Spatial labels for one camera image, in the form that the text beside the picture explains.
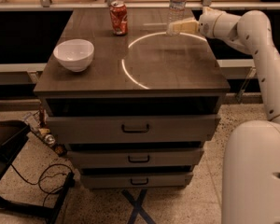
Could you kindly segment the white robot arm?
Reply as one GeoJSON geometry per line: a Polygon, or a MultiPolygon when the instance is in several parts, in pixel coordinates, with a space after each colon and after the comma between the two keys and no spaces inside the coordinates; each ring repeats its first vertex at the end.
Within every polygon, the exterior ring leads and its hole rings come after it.
{"type": "Polygon", "coordinates": [[[260,114],[248,108],[224,147],[221,224],[280,224],[280,54],[267,15],[206,7],[199,19],[169,22],[167,32],[217,39],[252,57],[260,114]]]}

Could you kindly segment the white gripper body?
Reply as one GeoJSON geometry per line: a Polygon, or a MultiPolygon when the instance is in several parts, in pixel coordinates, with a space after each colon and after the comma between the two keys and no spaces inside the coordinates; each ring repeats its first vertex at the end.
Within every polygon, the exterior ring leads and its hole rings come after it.
{"type": "Polygon", "coordinates": [[[199,32],[205,37],[214,37],[217,20],[223,14],[224,11],[203,7],[203,14],[199,18],[199,32]]]}

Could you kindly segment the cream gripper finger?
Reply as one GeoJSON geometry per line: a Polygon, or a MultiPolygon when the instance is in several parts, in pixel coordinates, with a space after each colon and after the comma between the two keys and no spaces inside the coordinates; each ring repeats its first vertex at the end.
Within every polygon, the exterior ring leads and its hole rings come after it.
{"type": "Polygon", "coordinates": [[[184,19],[182,21],[174,21],[168,25],[168,35],[178,35],[181,33],[195,34],[198,31],[199,23],[195,19],[184,19]]]}

